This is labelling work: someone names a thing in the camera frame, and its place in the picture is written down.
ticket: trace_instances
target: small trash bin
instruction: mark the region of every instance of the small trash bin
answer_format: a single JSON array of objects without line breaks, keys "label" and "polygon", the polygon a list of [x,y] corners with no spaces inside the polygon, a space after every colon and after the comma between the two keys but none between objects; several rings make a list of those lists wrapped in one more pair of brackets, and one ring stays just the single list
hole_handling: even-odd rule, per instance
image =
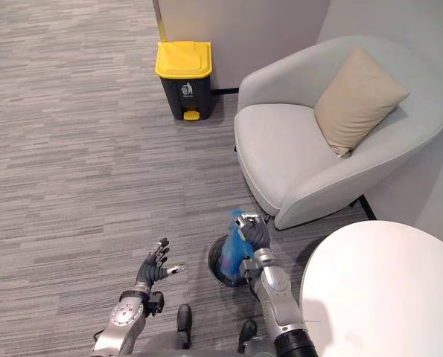
[{"label": "small trash bin", "polygon": [[176,119],[198,120],[211,115],[211,70],[210,42],[159,42],[155,72]]}]

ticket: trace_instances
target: blue plastic bag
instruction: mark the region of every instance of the blue plastic bag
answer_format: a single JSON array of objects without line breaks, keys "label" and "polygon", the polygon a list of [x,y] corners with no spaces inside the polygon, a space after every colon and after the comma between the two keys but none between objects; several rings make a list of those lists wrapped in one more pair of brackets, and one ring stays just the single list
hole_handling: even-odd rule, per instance
[{"label": "blue plastic bag", "polygon": [[239,266],[244,258],[254,257],[254,251],[250,243],[243,241],[235,218],[244,213],[242,210],[232,210],[231,223],[229,224],[229,235],[221,250],[220,271],[231,280],[241,276]]}]

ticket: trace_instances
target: floor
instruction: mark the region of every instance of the floor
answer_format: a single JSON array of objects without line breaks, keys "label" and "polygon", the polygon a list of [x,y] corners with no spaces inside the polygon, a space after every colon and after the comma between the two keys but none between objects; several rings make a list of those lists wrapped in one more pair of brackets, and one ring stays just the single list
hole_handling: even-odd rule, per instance
[{"label": "floor", "polygon": [[[211,278],[229,211],[259,210],[233,153],[236,94],[212,118],[175,121],[153,72],[149,0],[0,1],[0,356],[84,356],[161,237],[188,271],[157,284],[165,310],[137,342],[194,311],[194,347],[234,350],[261,311]],[[277,231],[298,297],[303,267],[359,205]]]}]

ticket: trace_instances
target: yellow trash can lid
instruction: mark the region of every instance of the yellow trash can lid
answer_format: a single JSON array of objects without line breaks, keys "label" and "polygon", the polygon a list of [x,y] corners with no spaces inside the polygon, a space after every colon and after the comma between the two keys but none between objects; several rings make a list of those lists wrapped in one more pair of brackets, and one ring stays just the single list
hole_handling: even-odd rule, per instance
[{"label": "yellow trash can lid", "polygon": [[186,80],[211,73],[211,42],[159,42],[155,72],[161,78]]}]

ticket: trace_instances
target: white tabletop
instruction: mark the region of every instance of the white tabletop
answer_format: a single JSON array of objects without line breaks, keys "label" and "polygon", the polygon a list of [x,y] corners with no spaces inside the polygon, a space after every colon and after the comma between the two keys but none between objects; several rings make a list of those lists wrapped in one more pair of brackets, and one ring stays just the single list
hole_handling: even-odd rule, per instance
[{"label": "white tabletop", "polygon": [[331,234],[305,270],[302,308],[324,357],[443,357],[443,242],[393,222]]}]

